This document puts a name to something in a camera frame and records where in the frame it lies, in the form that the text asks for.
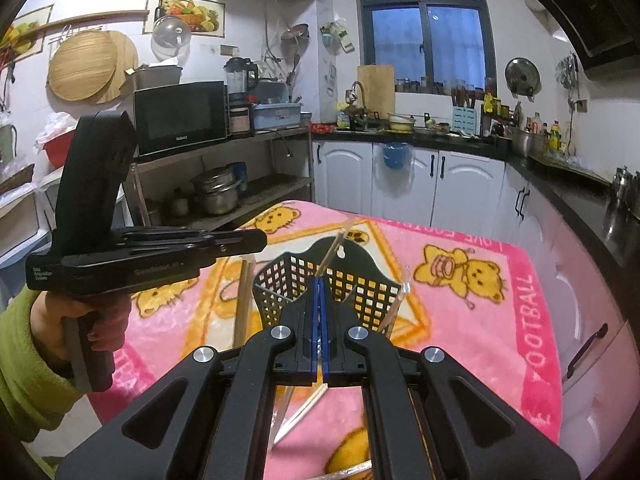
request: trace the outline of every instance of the black mesh basket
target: black mesh basket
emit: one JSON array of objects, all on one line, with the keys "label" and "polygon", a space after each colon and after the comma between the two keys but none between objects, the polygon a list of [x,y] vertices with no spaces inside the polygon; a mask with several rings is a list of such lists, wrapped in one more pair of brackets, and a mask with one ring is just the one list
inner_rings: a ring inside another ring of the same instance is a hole
[{"label": "black mesh basket", "polygon": [[[257,273],[254,299],[264,328],[276,326],[282,307],[304,293],[307,277],[316,273],[333,241],[333,237],[322,238],[302,254],[282,253]],[[362,326],[376,330],[401,287],[387,279],[357,243],[345,240],[342,247],[344,257],[336,254],[325,272],[332,297],[355,308]],[[388,325],[381,332],[386,335],[391,327]]]}]

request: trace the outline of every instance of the pink blanket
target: pink blanket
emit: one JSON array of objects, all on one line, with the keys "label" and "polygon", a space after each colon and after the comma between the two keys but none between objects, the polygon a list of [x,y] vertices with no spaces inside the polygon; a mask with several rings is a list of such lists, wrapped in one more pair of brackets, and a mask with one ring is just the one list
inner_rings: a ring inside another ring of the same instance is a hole
[{"label": "pink blanket", "polygon": [[[348,215],[307,202],[285,202],[247,226],[269,244],[268,262],[301,253],[333,236]],[[381,219],[359,218],[349,238],[396,282],[408,267],[412,291],[404,300],[392,342],[412,350],[444,348],[554,442],[561,422],[561,375],[551,320],[526,253],[486,238]],[[127,343],[116,356],[114,385],[93,394],[101,422],[202,344],[230,347],[241,261],[223,258],[199,279],[145,291],[133,298]],[[251,331],[260,330],[254,305]],[[298,388],[290,415],[309,395]],[[368,458],[359,388],[329,390],[268,455],[265,479],[303,480]]]}]

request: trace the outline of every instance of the finger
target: finger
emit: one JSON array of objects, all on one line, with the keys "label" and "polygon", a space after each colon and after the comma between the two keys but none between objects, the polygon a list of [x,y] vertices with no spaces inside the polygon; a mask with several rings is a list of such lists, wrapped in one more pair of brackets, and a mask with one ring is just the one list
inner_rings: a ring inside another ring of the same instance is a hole
[{"label": "finger", "polygon": [[95,341],[91,348],[95,351],[115,352],[124,346],[124,333],[112,336],[108,339],[100,339]]},{"label": "finger", "polygon": [[123,320],[129,319],[129,314],[131,314],[131,301],[127,299],[126,303],[117,304],[113,308],[105,309],[98,323],[117,325]]},{"label": "finger", "polygon": [[92,327],[88,337],[89,341],[97,341],[98,339],[110,338],[112,335],[124,334],[129,326],[129,316],[121,318],[117,322],[96,322]]},{"label": "finger", "polygon": [[75,300],[74,298],[58,292],[47,292],[45,298],[47,314],[52,317],[82,317],[92,310],[94,306]]}]

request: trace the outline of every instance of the window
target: window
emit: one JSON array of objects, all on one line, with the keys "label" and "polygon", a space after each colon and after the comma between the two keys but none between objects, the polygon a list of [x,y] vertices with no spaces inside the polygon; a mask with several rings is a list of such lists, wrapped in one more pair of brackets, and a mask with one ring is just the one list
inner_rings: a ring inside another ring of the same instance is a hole
[{"label": "window", "polygon": [[361,0],[367,64],[396,68],[396,91],[444,93],[463,79],[484,88],[495,77],[485,0]]}]

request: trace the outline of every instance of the hand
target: hand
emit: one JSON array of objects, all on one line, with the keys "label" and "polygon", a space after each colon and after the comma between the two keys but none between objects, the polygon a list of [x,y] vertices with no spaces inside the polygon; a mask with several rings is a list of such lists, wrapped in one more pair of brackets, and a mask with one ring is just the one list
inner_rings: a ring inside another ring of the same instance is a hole
[{"label": "hand", "polygon": [[44,292],[31,308],[31,333],[38,353],[53,370],[68,365],[62,318],[78,318],[92,310],[103,312],[87,339],[93,350],[114,352],[124,345],[124,332],[129,323],[131,300],[127,295],[111,296],[99,304],[86,304],[65,294]]}]

